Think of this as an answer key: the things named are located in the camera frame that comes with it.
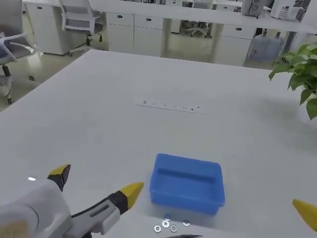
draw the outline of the white table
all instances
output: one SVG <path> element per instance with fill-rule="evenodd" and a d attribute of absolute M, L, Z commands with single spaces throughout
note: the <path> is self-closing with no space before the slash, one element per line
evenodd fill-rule
<path fill-rule="evenodd" d="M 0 189 L 71 163 L 64 195 L 73 213 L 145 182 L 107 237 L 171 236 L 153 231 L 169 211 L 191 222 L 175 222 L 177 234 L 315 238 L 291 203 L 317 204 L 317 134 L 293 118 L 299 92 L 286 90 L 289 75 L 270 82 L 268 74 L 91 50 L 0 114 Z M 138 98 L 200 105 L 206 114 L 140 107 Z M 150 203 L 157 153 L 221 164 L 226 204 L 214 218 Z"/>
<path fill-rule="evenodd" d="M 223 6 L 233 6 L 233 7 L 242 7 L 241 1 L 230 1 L 230 0 L 213 0 L 213 5 L 223 5 Z M 264 11 L 269 11 L 271 8 L 264 6 Z"/>

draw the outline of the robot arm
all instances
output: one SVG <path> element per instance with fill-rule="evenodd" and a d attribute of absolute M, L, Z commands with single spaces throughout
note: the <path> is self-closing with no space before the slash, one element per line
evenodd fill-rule
<path fill-rule="evenodd" d="M 48 179 L 28 181 L 22 196 L 0 207 L 1 238 L 91 238 L 107 233 L 134 205 L 143 183 L 130 184 L 94 206 L 71 216 L 62 196 L 70 165 Z"/>

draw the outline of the white drawer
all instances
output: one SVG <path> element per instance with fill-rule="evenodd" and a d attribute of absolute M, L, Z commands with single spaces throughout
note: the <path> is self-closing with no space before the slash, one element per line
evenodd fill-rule
<path fill-rule="evenodd" d="M 253 39 L 256 28 L 245 26 L 224 25 L 222 36 L 241 38 L 241 39 Z"/>
<path fill-rule="evenodd" d="M 163 29 L 163 18 L 135 16 L 135 26 L 161 30 Z"/>
<path fill-rule="evenodd" d="M 106 13 L 106 19 L 108 24 L 122 25 L 122 26 L 133 26 L 134 17 L 129 14 L 120 13 Z"/>
<path fill-rule="evenodd" d="M 227 5 L 217 5 L 218 11 L 233 11 L 236 7 L 235 6 L 227 6 Z"/>
<path fill-rule="evenodd" d="M 54 17 L 54 10 L 52 6 L 27 4 L 26 7 L 31 18 L 40 18 L 43 16 Z"/>

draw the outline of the water bottle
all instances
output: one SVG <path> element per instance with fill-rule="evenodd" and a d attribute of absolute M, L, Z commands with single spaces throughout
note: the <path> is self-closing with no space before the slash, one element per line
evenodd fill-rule
<path fill-rule="evenodd" d="M 276 60 L 276 58 L 278 57 L 282 49 L 282 46 L 284 44 L 284 39 L 280 35 L 281 33 L 278 32 L 275 37 L 271 38 L 270 43 L 267 47 L 267 51 L 266 51 L 267 60 L 273 61 L 273 60 Z"/>
<path fill-rule="evenodd" d="M 252 41 L 252 49 L 250 58 L 256 61 L 264 61 L 266 58 L 266 50 L 270 43 L 270 38 L 266 36 L 267 31 L 263 34 L 256 36 Z"/>

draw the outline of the white cabinet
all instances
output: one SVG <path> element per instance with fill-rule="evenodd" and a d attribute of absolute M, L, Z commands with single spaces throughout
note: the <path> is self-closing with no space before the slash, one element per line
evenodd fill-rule
<path fill-rule="evenodd" d="M 170 19 L 135 16 L 134 53 L 160 57 L 166 51 Z"/>
<path fill-rule="evenodd" d="M 135 28 L 134 52 L 138 55 L 161 56 L 162 30 Z"/>
<path fill-rule="evenodd" d="M 243 66 L 252 40 L 222 36 L 217 46 L 214 63 Z"/>
<path fill-rule="evenodd" d="M 107 30 L 110 51 L 129 54 L 134 53 L 133 26 L 109 24 Z"/>
<path fill-rule="evenodd" d="M 86 42 L 85 35 L 62 30 L 59 7 L 40 4 L 27 4 L 26 7 L 40 52 L 64 55 Z"/>
<path fill-rule="evenodd" d="M 134 16 L 106 13 L 109 51 L 134 53 Z"/>
<path fill-rule="evenodd" d="M 213 57 L 213 63 L 243 66 L 256 28 L 224 25 Z"/>

